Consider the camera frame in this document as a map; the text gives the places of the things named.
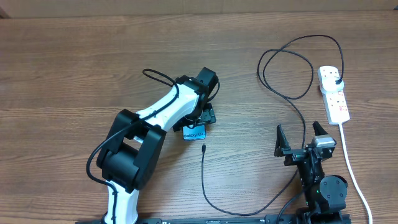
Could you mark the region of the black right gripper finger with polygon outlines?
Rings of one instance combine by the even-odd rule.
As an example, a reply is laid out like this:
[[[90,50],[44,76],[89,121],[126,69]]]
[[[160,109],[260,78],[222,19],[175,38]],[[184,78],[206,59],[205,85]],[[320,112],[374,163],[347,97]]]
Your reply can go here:
[[[282,125],[279,124],[277,126],[277,137],[276,137],[274,155],[283,156],[284,151],[289,151],[289,150],[291,150],[291,147],[289,146],[289,142],[282,130]]]
[[[318,121],[314,121],[312,124],[313,130],[316,136],[327,135],[328,133],[322,128]]]

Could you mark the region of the Samsung Galaxy smartphone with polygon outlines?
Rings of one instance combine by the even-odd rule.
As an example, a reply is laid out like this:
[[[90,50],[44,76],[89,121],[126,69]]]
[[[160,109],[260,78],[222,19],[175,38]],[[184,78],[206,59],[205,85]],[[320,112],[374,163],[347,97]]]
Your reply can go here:
[[[205,125],[183,127],[183,139],[186,141],[196,141],[206,138]]]

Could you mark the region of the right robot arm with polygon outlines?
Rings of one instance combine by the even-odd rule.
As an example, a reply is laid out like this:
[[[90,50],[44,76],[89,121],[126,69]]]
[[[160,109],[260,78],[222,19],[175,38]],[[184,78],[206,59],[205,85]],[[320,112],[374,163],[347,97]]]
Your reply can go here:
[[[314,121],[312,126],[315,136],[302,149],[292,149],[282,126],[277,126],[274,155],[284,157],[285,166],[297,167],[302,190],[282,207],[275,222],[350,223],[349,215],[341,214],[346,208],[348,183],[340,175],[325,175],[322,167],[322,162],[332,157],[336,141],[319,122]],[[305,197],[307,206],[296,210],[293,215],[284,216],[285,209],[301,195]]]

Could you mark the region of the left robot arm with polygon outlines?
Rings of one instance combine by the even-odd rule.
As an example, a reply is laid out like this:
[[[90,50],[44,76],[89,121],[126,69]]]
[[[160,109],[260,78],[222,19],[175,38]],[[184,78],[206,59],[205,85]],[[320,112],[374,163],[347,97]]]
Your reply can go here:
[[[139,192],[155,171],[167,131],[182,131],[186,140],[204,139],[205,126],[216,121],[210,101],[220,81],[214,71],[204,67],[196,77],[176,79],[161,73],[158,81],[170,91],[144,110],[120,111],[88,159],[88,177],[108,188],[108,210],[99,223],[137,223]]]

